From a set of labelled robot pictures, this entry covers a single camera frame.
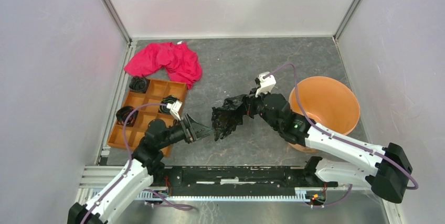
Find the black trash bag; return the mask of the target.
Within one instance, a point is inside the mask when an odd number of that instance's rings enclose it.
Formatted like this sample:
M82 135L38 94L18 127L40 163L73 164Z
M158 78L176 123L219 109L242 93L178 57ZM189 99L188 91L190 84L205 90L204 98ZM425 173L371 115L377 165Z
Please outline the black trash bag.
M237 126L243 125L243 117L248 111L248 95L224 99L220 107L212 107L211 124L214 130L214 140L222 140L234 132Z

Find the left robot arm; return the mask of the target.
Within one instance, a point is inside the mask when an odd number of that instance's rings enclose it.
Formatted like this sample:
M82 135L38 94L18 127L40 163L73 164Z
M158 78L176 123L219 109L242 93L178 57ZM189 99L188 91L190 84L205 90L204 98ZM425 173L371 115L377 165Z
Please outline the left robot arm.
M166 126L161 119L151 121L125 168L95 197L84 204L73 204L67 222L114 223L139 193L164 181L163 148L180 141L193 143L212 133L211 127L196 122L188 114L173 126Z

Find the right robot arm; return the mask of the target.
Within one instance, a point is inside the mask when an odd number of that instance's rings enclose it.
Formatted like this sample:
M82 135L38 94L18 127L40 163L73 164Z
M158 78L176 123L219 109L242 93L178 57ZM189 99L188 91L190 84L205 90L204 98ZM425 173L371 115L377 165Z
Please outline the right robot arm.
M412 166L404 149L395 143L370 144L335 132L293 112L281 94L249 94L243 101L248 116L259 115L286 142L342 159L339 164L318 159L316 166L305 169L303 180L309 186L322 181L359 184L396 204L402 202L406 190L418 188L417 184L408 185Z

